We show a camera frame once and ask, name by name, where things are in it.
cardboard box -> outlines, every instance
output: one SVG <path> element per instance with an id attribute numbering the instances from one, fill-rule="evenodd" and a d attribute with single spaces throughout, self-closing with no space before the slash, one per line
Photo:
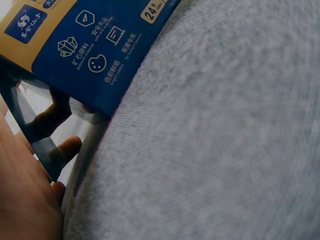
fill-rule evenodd
<path id="1" fill-rule="evenodd" d="M 56 180 L 63 160 L 48 154 L 49 137 L 26 127 L 35 115 L 17 84 L 53 98 L 65 110 L 61 119 L 68 112 L 92 123 L 110 119 L 179 0 L 3 1 L 0 92 Z"/>

logo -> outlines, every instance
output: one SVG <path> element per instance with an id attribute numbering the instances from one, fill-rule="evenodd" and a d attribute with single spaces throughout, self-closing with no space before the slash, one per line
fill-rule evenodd
<path id="1" fill-rule="evenodd" d="M 44 9 L 49 9 L 56 2 L 56 0 L 46 0 L 43 4 Z"/>
<path id="2" fill-rule="evenodd" d="M 122 30 L 119 27 L 114 26 L 106 36 L 106 39 L 108 39 L 109 41 L 114 43 L 114 45 L 117 46 L 117 44 L 119 43 L 120 39 L 125 34 L 125 32 L 126 32 L 125 30 Z"/>
<path id="3" fill-rule="evenodd" d="M 4 31 L 5 34 L 27 44 L 47 18 L 47 14 L 29 5 L 24 5 Z"/>
<path id="4" fill-rule="evenodd" d="M 58 42 L 58 51 L 63 58 L 70 57 L 78 48 L 78 43 L 74 36 L 68 37 L 66 40 Z"/>
<path id="5" fill-rule="evenodd" d="M 75 19 L 75 22 L 83 27 L 88 27 L 95 23 L 95 15 L 92 12 L 83 10 L 78 14 L 78 16 Z"/>
<path id="6" fill-rule="evenodd" d="M 25 26 L 30 22 L 30 17 L 26 14 L 20 18 L 20 21 L 18 21 L 17 25 L 21 30 L 24 29 Z"/>
<path id="7" fill-rule="evenodd" d="M 107 59 L 102 54 L 97 57 L 91 57 L 88 62 L 89 70 L 93 73 L 101 73 L 107 67 Z"/>

white icon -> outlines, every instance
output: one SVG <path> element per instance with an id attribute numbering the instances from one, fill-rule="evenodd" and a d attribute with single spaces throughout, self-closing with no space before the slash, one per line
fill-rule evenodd
<path id="1" fill-rule="evenodd" d="M 25 14 L 24 16 L 20 17 L 20 20 L 18 21 L 17 25 L 19 28 L 21 28 L 22 31 L 24 27 L 30 22 L 30 17 Z"/>
<path id="2" fill-rule="evenodd" d="M 107 59 L 102 54 L 97 57 L 91 57 L 88 62 L 88 67 L 93 73 L 101 73 L 107 67 Z"/>
<path id="3" fill-rule="evenodd" d="M 58 42 L 58 51 L 60 51 L 61 57 L 69 57 L 75 53 L 78 48 L 78 43 L 75 37 L 68 37 L 66 40 Z"/>
<path id="4" fill-rule="evenodd" d="M 114 43 L 114 45 L 117 46 L 122 36 L 125 34 L 125 30 L 122 30 L 116 26 L 114 26 L 111 31 L 109 32 L 108 36 L 106 36 L 106 39 L 110 40 Z"/>
<path id="5" fill-rule="evenodd" d="M 83 10 L 76 17 L 75 22 L 83 27 L 88 27 L 95 23 L 95 15 L 92 12 Z"/>

yellow label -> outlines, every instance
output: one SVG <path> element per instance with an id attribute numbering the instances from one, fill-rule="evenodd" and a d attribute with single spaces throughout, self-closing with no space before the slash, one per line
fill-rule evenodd
<path id="1" fill-rule="evenodd" d="M 166 3 L 167 0 L 151 0 L 141 13 L 141 18 L 154 24 Z"/>
<path id="2" fill-rule="evenodd" d="M 32 72 L 32 64 L 41 48 L 77 0 L 56 0 L 54 5 L 47 9 L 43 8 L 44 2 L 45 0 L 17 0 L 0 22 L 0 55 L 29 72 Z M 29 5 L 47 13 L 46 19 L 27 44 L 5 33 L 7 27 L 24 5 Z"/>

gray knit fabric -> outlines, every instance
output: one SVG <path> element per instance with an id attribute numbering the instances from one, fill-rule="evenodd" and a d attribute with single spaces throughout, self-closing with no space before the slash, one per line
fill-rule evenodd
<path id="1" fill-rule="evenodd" d="M 64 239 L 319 240 L 319 16 L 318 0 L 182 0 L 86 140 Z"/>

